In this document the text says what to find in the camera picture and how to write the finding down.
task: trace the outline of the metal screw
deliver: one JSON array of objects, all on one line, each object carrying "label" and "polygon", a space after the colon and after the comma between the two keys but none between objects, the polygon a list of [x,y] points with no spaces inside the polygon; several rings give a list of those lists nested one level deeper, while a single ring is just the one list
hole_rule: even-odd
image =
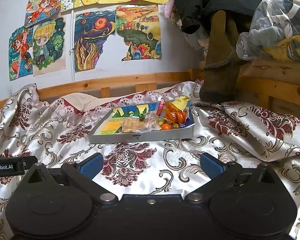
[{"label": "metal screw", "polygon": [[100,195],[100,199],[104,202],[110,202],[115,199],[115,195],[112,193],[103,193],[102,195]]},{"label": "metal screw", "polygon": [[154,200],[154,199],[148,199],[148,203],[149,203],[150,205],[153,205],[153,204],[155,203],[155,200]]},{"label": "metal screw", "polygon": [[203,199],[203,195],[201,193],[190,193],[188,199],[190,201],[199,202]]}]

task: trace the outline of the blonde cartoon boy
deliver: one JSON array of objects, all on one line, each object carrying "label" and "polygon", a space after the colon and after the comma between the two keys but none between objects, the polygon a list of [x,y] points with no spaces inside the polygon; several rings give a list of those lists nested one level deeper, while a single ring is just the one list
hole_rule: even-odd
[{"label": "blonde cartoon boy", "polygon": [[55,31],[56,22],[55,20],[49,20],[41,23],[37,29],[34,31],[33,41],[38,45],[34,48],[34,62],[36,65],[43,63],[45,59],[49,56],[49,51],[47,49],[47,42],[53,36]]}]

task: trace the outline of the blue gripper pad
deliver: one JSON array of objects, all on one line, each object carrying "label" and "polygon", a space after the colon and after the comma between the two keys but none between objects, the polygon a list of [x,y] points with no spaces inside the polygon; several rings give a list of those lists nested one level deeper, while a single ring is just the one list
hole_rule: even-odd
[{"label": "blue gripper pad", "polygon": [[216,176],[223,173],[227,168],[225,163],[208,153],[202,153],[200,157],[200,166],[203,172],[207,174],[210,179],[214,179]]},{"label": "blue gripper pad", "polygon": [[95,153],[77,165],[80,173],[93,179],[103,168],[103,156],[101,153]]}]

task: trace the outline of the bed sheet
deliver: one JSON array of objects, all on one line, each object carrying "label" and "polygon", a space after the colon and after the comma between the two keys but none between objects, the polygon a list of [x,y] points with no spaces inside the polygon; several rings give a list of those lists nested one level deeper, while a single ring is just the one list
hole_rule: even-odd
[{"label": "bed sheet", "polygon": [[[201,86],[199,81],[184,82],[159,92],[111,99],[74,94],[48,105],[40,101],[35,84],[27,85],[0,110],[0,156],[35,155],[48,168],[58,168],[100,152],[104,166],[93,180],[119,199],[123,194],[176,193],[184,197],[210,180],[200,168],[203,152],[248,168],[271,162],[297,204],[298,216],[290,235],[300,239],[300,119],[245,102],[211,106],[200,101]],[[89,143],[87,134],[109,110],[151,103],[162,94],[171,100],[181,95],[191,98],[196,123],[192,139]],[[22,178],[0,178],[0,240],[13,236],[4,212]]]}]

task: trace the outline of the white wall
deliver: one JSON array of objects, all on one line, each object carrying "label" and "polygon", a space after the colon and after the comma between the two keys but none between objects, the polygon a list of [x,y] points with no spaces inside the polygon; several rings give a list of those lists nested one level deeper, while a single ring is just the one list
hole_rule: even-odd
[{"label": "white wall", "polygon": [[[9,38],[25,20],[26,5],[29,0],[0,0],[0,100],[8,98],[10,90],[15,92],[29,83],[36,83],[38,89],[55,86],[74,81],[82,81],[93,78],[109,76],[183,71],[188,68],[197,68],[199,58],[195,51],[188,45],[183,34],[164,18],[160,10],[160,26],[162,39],[162,59],[121,61],[125,57],[128,46],[123,42],[123,37],[117,33],[110,35],[103,46],[103,54],[94,70],[83,71],[75,74],[74,80],[71,75],[70,45],[71,36],[71,11],[63,13],[66,19],[65,52],[67,69],[47,73],[39,76],[26,76],[9,81]],[[84,10],[75,10],[74,14],[82,11],[94,11],[106,8],[115,8],[115,5],[91,5]]]}]

